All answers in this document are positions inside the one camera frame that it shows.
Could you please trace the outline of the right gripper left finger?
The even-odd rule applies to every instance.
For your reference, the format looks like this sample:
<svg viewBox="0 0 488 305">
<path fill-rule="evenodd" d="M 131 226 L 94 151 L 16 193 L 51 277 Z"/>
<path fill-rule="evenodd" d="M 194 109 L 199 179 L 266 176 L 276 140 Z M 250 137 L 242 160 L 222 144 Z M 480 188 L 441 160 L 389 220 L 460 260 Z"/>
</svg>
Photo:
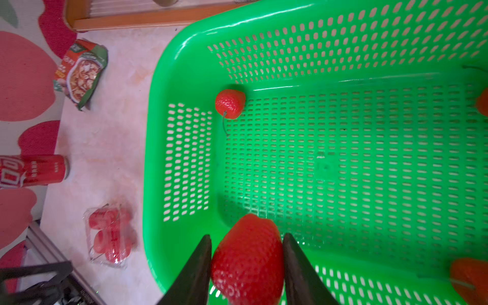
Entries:
<svg viewBox="0 0 488 305">
<path fill-rule="evenodd" d="M 206 305 L 212 262 L 212 240 L 204 235 L 172 286 L 157 305 Z"/>
</svg>

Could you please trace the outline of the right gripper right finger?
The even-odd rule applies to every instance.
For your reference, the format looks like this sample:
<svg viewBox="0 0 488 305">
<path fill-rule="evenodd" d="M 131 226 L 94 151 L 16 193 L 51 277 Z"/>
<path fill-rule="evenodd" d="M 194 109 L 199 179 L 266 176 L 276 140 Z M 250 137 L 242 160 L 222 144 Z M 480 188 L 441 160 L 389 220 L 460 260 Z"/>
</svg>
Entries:
<svg viewBox="0 0 488 305">
<path fill-rule="evenodd" d="M 283 237 L 287 304 L 339 305 L 291 233 Z"/>
</svg>

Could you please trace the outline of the strawberry six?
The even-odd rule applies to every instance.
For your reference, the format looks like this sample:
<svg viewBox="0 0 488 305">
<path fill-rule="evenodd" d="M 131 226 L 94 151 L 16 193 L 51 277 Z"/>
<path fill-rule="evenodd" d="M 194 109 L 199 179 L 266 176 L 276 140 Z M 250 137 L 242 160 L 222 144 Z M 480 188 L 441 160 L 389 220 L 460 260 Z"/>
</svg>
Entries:
<svg viewBox="0 0 488 305">
<path fill-rule="evenodd" d="M 211 279 L 230 304 L 278 304 L 284 264 L 274 222 L 254 214 L 243 216 L 214 252 Z"/>
</svg>

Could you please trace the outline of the clear clamshell container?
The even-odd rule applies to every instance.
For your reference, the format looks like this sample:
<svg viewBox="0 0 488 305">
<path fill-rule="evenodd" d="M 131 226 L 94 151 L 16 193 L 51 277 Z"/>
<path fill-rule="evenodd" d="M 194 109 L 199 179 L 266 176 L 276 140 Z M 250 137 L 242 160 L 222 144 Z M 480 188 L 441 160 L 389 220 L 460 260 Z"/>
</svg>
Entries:
<svg viewBox="0 0 488 305">
<path fill-rule="evenodd" d="M 89 208 L 83 215 L 88 259 L 91 263 L 125 269 L 137 235 L 132 211 L 126 205 L 106 204 Z"/>
</svg>

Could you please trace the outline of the green plastic basket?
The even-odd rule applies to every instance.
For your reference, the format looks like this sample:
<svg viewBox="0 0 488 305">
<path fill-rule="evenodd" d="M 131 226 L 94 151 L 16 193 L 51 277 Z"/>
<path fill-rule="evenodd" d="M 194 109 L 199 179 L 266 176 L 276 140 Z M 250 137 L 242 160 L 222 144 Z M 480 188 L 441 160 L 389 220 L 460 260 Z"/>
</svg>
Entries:
<svg viewBox="0 0 488 305">
<path fill-rule="evenodd" d="M 191 24 L 149 93 L 143 240 L 162 292 L 248 213 L 342 304 L 462 304 L 487 259 L 486 1 L 259 1 Z M 216 111 L 238 90 L 237 119 Z"/>
</svg>

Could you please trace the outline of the strawberry seven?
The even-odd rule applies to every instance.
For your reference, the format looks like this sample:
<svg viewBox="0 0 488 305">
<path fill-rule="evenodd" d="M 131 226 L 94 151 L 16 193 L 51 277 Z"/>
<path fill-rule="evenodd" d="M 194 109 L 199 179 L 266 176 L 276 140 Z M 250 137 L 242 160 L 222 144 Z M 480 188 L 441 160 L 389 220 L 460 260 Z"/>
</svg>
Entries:
<svg viewBox="0 0 488 305">
<path fill-rule="evenodd" d="M 451 279 L 474 288 L 452 282 L 455 291 L 467 304 L 487 304 L 487 261 L 472 258 L 455 260 L 451 264 Z"/>
</svg>

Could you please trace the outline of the strawberry eight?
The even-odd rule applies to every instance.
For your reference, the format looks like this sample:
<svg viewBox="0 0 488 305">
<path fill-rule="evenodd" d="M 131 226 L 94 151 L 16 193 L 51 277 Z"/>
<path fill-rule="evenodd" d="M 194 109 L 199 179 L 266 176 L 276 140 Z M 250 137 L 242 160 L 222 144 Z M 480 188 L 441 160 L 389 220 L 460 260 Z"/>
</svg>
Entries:
<svg viewBox="0 0 488 305">
<path fill-rule="evenodd" d="M 237 119 L 242 114 L 245 103 L 245 94 L 238 90 L 227 89 L 217 95 L 215 107 L 216 111 L 222 116 L 222 127 L 226 136 L 229 133 L 226 131 L 224 121 L 226 119 Z"/>
</svg>

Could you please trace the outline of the strawberry five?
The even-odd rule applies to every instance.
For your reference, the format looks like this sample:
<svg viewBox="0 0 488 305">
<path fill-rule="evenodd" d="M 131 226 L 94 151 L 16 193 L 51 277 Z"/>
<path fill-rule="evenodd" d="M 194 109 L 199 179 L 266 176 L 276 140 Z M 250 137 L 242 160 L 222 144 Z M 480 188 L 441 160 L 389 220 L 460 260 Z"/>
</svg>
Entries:
<svg viewBox="0 0 488 305">
<path fill-rule="evenodd" d="M 487 69 L 478 66 L 468 66 L 468 65 L 462 65 L 462 68 L 480 71 L 484 75 L 484 77 L 487 78 Z M 487 88 L 485 88 L 483 89 L 480 96 L 477 98 L 475 104 L 478 112 L 485 117 L 487 117 L 487 95 L 488 95 Z"/>
</svg>

